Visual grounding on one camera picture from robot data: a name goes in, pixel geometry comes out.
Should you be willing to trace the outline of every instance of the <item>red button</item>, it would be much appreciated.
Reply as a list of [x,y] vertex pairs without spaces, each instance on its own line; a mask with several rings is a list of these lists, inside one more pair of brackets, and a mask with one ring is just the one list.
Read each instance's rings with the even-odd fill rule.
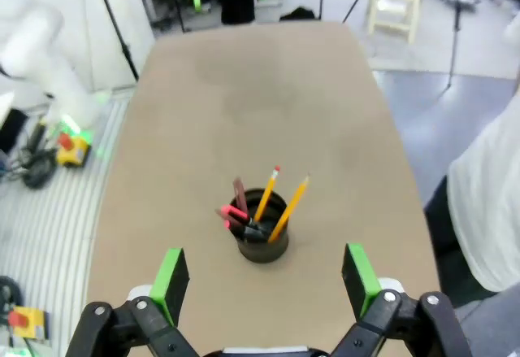
[[9,312],[7,321],[11,327],[27,327],[29,324],[28,317],[16,311]]
[[74,148],[74,142],[71,137],[66,133],[60,133],[58,138],[58,143],[67,151],[72,150]]

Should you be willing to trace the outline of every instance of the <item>floor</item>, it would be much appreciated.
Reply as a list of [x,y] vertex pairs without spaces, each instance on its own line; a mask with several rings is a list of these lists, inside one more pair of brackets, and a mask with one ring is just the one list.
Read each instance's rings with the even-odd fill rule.
[[83,169],[59,168],[38,191],[0,184],[0,274],[19,283],[25,304],[50,314],[50,342],[32,342],[38,355],[65,355],[85,304],[98,205],[132,93],[114,94]]
[[[426,202],[449,162],[498,115],[513,93],[507,80],[421,72],[375,72]],[[84,170],[58,170],[35,192],[20,182],[0,185],[0,274],[15,278],[30,306],[50,313],[46,356],[64,355],[85,301],[98,204],[131,90],[116,95],[98,129]]]
[[[341,22],[353,0],[323,0],[323,19]],[[283,0],[281,7],[257,9],[257,22],[277,22],[280,15],[298,6],[319,13],[319,0]],[[365,26],[367,0],[360,0],[348,25],[364,48],[374,70],[448,72],[453,41],[453,8],[440,0],[422,0],[416,42],[408,45],[402,36],[381,29],[368,36]],[[481,0],[475,13],[464,12],[456,55],[455,73],[513,79],[517,75],[520,52],[510,49],[502,39],[512,19],[512,5],[498,6]],[[186,25],[193,29],[220,25],[220,10],[194,15],[187,9]],[[179,33],[175,26],[172,32]]]

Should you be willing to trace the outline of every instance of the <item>black cup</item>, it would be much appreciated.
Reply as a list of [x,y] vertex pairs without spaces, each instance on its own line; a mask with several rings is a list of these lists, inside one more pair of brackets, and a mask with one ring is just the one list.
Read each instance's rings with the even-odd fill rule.
[[[249,189],[245,191],[245,202],[249,215],[254,217],[257,211],[258,204],[262,199],[264,189]],[[236,199],[234,198],[231,205],[236,207]],[[271,192],[271,196],[267,201],[266,209],[263,212],[260,222],[265,229],[272,231],[276,223],[282,216],[287,207],[287,203],[279,194]],[[287,223],[279,234],[278,238],[272,243],[267,242],[246,242],[240,238],[236,239],[238,250],[249,261],[255,263],[270,263],[277,260],[286,250],[289,244],[289,235],[287,232]]]

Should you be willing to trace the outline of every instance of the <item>table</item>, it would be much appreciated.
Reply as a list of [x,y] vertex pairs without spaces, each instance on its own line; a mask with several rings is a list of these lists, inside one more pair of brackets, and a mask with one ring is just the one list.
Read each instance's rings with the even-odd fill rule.
[[[159,39],[128,108],[100,210],[88,300],[121,304],[170,247],[191,276],[180,330],[224,346],[332,350],[353,323],[340,276],[360,242],[380,276],[417,298],[438,289],[414,178],[348,28],[286,23]],[[244,259],[214,209],[232,180],[290,198],[311,181],[271,264]],[[386,345],[384,355],[403,355]],[[144,351],[132,355],[148,355]]]

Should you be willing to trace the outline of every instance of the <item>white stool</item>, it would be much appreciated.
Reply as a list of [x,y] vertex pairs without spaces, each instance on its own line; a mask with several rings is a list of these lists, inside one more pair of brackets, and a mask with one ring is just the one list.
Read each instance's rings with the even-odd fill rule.
[[[368,11],[368,33],[376,26],[400,30],[408,34],[408,43],[415,40],[421,0],[370,0]],[[390,15],[395,20],[383,20],[380,15]]]

